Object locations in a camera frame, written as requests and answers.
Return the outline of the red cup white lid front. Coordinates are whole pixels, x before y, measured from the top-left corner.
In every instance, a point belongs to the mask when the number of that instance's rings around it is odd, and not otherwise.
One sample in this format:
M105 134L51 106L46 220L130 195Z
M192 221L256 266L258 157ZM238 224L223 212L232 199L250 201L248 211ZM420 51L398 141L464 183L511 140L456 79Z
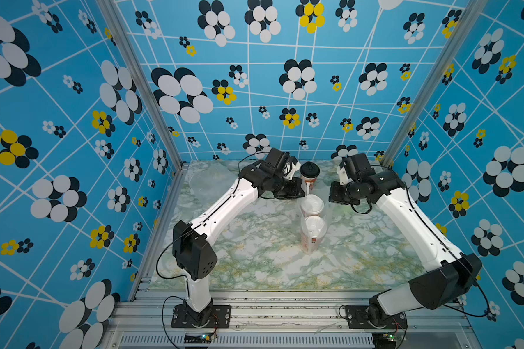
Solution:
M303 217L320 216L325 208L324 201L314 194L299 199L299 207Z

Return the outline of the red cup white lid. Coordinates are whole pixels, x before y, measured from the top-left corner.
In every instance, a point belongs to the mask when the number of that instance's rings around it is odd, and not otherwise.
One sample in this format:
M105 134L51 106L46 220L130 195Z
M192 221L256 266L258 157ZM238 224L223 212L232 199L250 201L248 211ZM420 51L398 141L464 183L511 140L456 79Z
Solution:
M301 219L301 248L307 254L312 254L321 244L327 232L327 223L320 216Z
M324 201L314 194L299 199L299 207L303 217L320 216L325 208Z

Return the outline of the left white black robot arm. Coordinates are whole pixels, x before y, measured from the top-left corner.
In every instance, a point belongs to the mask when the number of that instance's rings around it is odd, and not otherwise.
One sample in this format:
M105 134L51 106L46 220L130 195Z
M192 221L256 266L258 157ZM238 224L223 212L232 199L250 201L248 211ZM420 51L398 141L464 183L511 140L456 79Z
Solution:
M301 168L297 158L276 148L263 155L266 158L241 168L231 187L209 209L173 228L172 255L186 275L185 315L197 326L207 324L213 314L208 276L218 261L213 246L224 228L266 192L279 200L305 196L303 180L295 175Z

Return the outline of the clear plastic carrier bag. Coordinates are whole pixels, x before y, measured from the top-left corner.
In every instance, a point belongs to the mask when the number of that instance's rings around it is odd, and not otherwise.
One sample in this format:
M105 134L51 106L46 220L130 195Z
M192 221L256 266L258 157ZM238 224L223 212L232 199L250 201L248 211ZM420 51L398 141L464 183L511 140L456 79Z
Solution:
M322 243L329 228L329 209L319 196L311 192L310 184L304 183L305 196L298 200L301 213L301 249L314 253Z

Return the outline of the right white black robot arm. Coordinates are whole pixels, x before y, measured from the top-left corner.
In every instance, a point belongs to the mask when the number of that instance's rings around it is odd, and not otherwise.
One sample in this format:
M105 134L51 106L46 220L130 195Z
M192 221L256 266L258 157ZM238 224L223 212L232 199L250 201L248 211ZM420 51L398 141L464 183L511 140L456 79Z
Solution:
M466 294L476 284L482 268L479 257L464 254L436 229L395 172L348 172L341 167L336 171L339 180L330 186L330 202L355 206L366 200L379 208L409 241L426 271L372 297L367 310L372 325L382 327L406 311L435 310Z

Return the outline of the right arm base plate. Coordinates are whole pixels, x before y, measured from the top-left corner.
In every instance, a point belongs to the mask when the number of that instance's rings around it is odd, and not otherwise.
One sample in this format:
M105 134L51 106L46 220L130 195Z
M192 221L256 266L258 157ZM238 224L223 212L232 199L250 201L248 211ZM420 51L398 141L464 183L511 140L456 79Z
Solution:
M405 314L389 316L375 305L343 305L344 318L351 330L406 330L408 319Z

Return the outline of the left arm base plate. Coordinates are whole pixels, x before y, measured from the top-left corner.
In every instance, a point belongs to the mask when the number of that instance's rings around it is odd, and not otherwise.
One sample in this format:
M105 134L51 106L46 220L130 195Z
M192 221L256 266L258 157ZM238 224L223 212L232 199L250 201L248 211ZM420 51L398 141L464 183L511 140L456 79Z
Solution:
M208 305L198 313L185 303L173 308L170 327L175 329L228 329L230 320L230 305Z

